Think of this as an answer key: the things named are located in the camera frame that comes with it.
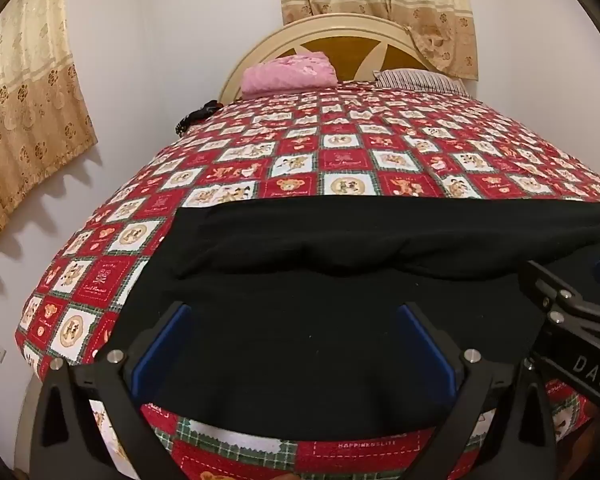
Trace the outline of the red patchwork bear bedspread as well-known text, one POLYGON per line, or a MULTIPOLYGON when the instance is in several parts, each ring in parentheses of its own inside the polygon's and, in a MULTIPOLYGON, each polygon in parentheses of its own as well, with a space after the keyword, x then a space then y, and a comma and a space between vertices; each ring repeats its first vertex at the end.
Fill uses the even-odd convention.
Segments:
POLYGON ((600 202, 600 176, 466 96, 347 82, 238 101, 155 154, 53 258, 15 338, 35 374, 108 340, 182 207, 383 195, 600 202))

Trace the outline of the black red item beside bed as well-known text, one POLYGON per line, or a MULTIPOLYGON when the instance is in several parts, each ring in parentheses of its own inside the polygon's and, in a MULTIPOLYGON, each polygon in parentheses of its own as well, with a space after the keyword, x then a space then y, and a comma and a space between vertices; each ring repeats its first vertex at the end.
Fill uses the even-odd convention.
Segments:
POLYGON ((198 108, 198 110, 193 110, 176 124, 174 128, 176 135, 181 138, 191 126, 204 122, 209 117, 222 110, 223 107, 224 105, 219 101, 211 100, 204 104, 203 107, 198 108))

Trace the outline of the black pants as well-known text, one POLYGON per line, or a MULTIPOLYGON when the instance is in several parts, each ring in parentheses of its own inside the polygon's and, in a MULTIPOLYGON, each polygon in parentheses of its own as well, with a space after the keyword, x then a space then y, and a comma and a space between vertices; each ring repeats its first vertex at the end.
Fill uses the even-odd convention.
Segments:
POLYGON ((314 196, 182 208, 107 341, 125 350, 174 302, 192 309, 152 397, 222 429, 358 440, 434 426, 416 304, 460 348, 516 363, 542 322, 535 261, 600 304, 600 203, 314 196))

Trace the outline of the striped pillow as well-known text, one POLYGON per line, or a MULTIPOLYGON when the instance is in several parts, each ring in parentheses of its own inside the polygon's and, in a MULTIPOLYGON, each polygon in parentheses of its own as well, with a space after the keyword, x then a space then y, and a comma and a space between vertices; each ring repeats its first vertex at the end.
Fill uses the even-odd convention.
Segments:
POLYGON ((469 92, 460 79, 450 78, 429 70, 418 70, 417 68, 375 70, 374 78, 377 88, 469 96, 469 92))

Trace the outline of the cream wooden headboard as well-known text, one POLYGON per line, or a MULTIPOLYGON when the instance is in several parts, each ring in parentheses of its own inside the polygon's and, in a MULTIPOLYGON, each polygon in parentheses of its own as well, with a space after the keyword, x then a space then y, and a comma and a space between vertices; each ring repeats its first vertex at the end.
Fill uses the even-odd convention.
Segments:
POLYGON ((434 70, 408 30, 396 23, 354 13, 314 15, 284 26, 253 47, 227 78, 219 101, 228 104, 240 97, 247 68, 314 52, 327 55, 340 81, 372 81, 374 73, 394 68, 434 70))

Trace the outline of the beige curtain on left wall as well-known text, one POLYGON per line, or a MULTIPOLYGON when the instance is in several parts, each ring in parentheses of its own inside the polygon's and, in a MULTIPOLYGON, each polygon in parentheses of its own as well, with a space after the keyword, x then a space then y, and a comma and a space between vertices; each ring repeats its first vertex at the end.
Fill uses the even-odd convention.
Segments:
POLYGON ((9 0, 0 14, 0 234, 32 188, 96 142, 66 0, 9 0))

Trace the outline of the pink folded blanket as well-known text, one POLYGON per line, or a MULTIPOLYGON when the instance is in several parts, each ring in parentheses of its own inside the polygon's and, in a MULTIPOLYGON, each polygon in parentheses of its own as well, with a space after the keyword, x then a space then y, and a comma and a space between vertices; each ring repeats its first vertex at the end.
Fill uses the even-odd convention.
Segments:
POLYGON ((323 52, 282 56, 258 63, 242 74, 245 99, 283 92, 334 88, 338 84, 335 67, 323 52))

